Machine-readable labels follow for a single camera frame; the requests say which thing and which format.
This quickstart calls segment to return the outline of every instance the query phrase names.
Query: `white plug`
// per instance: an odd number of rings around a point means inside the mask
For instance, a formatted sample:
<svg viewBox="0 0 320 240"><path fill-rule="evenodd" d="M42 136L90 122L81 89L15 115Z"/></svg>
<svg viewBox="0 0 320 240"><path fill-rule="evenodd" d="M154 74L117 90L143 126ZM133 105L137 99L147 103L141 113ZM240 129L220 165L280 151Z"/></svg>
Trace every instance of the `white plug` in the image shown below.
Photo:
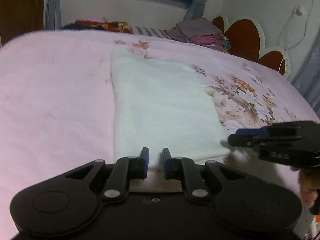
<svg viewBox="0 0 320 240"><path fill-rule="evenodd" d="M306 9L300 5L300 4L297 4L295 7L294 7L294 14L297 15L297 16L302 16L302 15L305 15L307 13Z"/></svg>

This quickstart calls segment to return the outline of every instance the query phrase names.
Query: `pink bed sheet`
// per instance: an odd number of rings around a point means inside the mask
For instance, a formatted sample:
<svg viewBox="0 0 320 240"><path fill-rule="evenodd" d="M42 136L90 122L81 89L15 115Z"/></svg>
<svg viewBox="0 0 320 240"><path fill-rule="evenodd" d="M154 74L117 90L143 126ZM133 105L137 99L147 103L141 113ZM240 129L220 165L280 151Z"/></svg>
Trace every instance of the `pink bed sheet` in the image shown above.
<svg viewBox="0 0 320 240"><path fill-rule="evenodd" d="M0 49L0 239L17 230L21 189L90 162L115 161L110 59L114 47L183 62L204 79L226 133L318 117L272 69L197 45L99 31L35 32ZM297 174L256 159L236 166L298 194ZM308 214L298 227L308 227Z"/></svg>

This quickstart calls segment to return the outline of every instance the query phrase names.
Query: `folded white cloth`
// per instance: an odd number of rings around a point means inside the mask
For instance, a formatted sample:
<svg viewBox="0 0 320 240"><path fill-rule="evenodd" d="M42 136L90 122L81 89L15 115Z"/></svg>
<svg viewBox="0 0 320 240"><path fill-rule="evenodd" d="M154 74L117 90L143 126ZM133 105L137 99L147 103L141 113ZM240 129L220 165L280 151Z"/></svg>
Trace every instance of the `folded white cloth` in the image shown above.
<svg viewBox="0 0 320 240"><path fill-rule="evenodd" d="M182 63L144 59L115 51L111 65L115 96L116 159L150 152L149 167L160 164L163 148L194 160L221 157L226 135L205 87Z"/></svg>

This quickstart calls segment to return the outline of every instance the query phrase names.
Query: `headboard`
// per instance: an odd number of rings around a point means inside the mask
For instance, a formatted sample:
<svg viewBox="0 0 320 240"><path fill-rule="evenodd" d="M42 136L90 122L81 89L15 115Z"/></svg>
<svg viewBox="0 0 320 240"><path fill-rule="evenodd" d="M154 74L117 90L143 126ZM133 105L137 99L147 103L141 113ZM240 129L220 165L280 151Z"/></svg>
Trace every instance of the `headboard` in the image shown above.
<svg viewBox="0 0 320 240"><path fill-rule="evenodd" d="M243 17L229 23L226 16L219 15L212 24L230 40L229 54L275 69L286 78L289 76L291 63L288 55L281 47L265 48L264 32L257 20Z"/></svg>

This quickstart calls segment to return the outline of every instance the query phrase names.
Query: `striped fabric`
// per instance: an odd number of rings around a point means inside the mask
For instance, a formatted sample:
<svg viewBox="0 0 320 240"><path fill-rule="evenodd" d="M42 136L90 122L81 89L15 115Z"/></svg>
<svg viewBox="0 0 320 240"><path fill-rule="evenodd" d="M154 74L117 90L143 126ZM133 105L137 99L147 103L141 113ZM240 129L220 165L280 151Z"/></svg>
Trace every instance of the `striped fabric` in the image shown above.
<svg viewBox="0 0 320 240"><path fill-rule="evenodd" d="M131 26L132 33L135 35L144 35L144 36L151 36L151 37L158 37L158 38L165 38L171 40L171 38L164 33L163 30L157 30L154 28L146 28L146 27L139 27L139 26Z"/></svg>

